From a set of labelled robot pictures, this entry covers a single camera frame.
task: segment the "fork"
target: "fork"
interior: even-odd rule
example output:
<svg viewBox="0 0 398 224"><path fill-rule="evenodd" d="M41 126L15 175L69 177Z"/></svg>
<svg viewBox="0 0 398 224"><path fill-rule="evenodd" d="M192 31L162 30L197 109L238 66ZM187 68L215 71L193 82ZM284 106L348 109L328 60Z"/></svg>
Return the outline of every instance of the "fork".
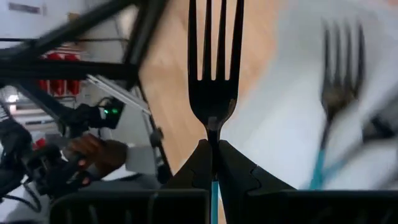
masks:
<svg viewBox="0 0 398 224"><path fill-rule="evenodd" d="M364 48L364 34L361 24L358 24L358 61L356 74L353 71L353 45L351 43L351 29L348 24L345 24L346 34L346 57L345 70L341 65L344 58L341 56L341 41L340 28L337 24L334 25L335 30L335 71L332 75L330 60L331 60L331 38L330 28L327 23L324 24L324 77L322 89L322 106L326 113L326 125L323 130L322 140L320 144L320 151L318 153L317 162L313 171L313 177L310 183L310 189L319 189L323 184L323 163L325 160L325 148L330 131L330 126L334 117L340 111L344 110L352 101L358 99L358 93L361 89L364 74L365 74L365 48Z"/></svg>
<svg viewBox="0 0 398 224"><path fill-rule="evenodd" d="M377 140L394 139L398 134L398 122L396 120L398 112L398 95L394 95L388 100L385 107L377 112L369 121L366 122L363 129L363 140L353 144L339 159L338 162L325 167L322 175L324 181L332 178L339 170L344 168L353 159L364 151L363 146L369 142ZM393 180L397 180L398 174L394 173L388 178L381 187L391 184Z"/></svg>
<svg viewBox="0 0 398 224"><path fill-rule="evenodd" d="M188 91L193 114L205 126L208 142L212 146L212 173L216 180L218 170L220 132L232 115L238 100L239 69L243 35L244 0L238 0L234 21L229 80L225 79L226 0L221 2L220 30L216 78L211 79L211 0L206 2L205 44L203 75L197 77L197 13L196 0L190 0L188 17Z"/></svg>

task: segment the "black cable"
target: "black cable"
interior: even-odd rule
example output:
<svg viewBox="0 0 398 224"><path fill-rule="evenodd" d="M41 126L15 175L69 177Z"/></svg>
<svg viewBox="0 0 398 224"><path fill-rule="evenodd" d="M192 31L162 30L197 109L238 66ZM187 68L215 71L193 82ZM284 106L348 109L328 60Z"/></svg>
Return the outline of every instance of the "black cable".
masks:
<svg viewBox="0 0 398 224"><path fill-rule="evenodd" d="M109 100L109 101L111 101L112 98L109 97L109 96L105 96L105 97L101 98L100 100L98 100L98 102L95 104L95 106L99 106L104 100Z"/></svg>
<svg viewBox="0 0 398 224"><path fill-rule="evenodd" d="M37 198L36 194L33 192L33 190L27 185L27 182L24 182L22 184L24 188L26 189L27 193L33 198L33 201L35 202L36 206L30 203L28 200L12 196L12 195L5 195L3 198L9 199L9 200L16 200L18 202L22 202L26 206L28 206L30 209L32 209L35 213L40 213L42 211L42 204L40 203L39 198Z"/></svg>

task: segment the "white cloth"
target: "white cloth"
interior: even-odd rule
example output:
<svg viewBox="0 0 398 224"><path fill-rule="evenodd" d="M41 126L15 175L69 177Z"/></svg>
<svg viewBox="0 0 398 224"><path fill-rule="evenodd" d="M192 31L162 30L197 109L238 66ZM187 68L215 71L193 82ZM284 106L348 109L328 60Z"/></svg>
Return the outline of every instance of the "white cloth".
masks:
<svg viewBox="0 0 398 224"><path fill-rule="evenodd" d="M373 3L288 1L287 9L280 12L275 58L245 102L238 100L237 110L223 128L221 138L271 174L295 188L306 189L325 122L320 104L323 22L348 23L353 30L360 22L366 39L364 91L358 103L338 115L325 163L330 165L341 159L350 145L360 142L364 122L398 86L397 13ZM374 188L381 181L378 177L390 175L397 165L397 144L381 144L367 146L376 150L364 150L326 188Z"/></svg>

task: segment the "hand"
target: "hand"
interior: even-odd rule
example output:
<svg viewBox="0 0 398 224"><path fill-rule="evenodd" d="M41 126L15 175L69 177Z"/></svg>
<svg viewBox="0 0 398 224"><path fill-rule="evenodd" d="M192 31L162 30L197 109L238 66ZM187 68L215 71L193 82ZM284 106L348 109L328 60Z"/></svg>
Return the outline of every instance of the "hand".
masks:
<svg viewBox="0 0 398 224"><path fill-rule="evenodd" d="M126 161L127 146L114 140L102 141L92 134L85 134L80 138L70 141L68 147L63 150L67 159L73 156L73 152L80 152L86 156L79 161L82 169L94 164L101 177L120 168Z"/></svg>

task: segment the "wooden table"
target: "wooden table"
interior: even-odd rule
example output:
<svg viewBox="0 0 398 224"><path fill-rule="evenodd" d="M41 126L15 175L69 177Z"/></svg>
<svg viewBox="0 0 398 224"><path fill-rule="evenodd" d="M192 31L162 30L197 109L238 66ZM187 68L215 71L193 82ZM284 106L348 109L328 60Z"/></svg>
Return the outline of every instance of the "wooden table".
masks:
<svg viewBox="0 0 398 224"><path fill-rule="evenodd" d="M215 59L221 1L213 2L212 57ZM164 132L163 146L173 173L176 173L190 156L198 140L206 138L205 129L193 115L188 100L188 3L188 0L170 0L140 73L155 123ZM236 0L228 0L227 4L228 58L228 55L231 55ZM205 6L205 0L197 0L199 65L203 54ZM266 69L275 52L275 29L279 8L280 1L277 0L245 1L238 103L244 100L246 93ZM220 214L220 223L224 223L223 212Z"/></svg>

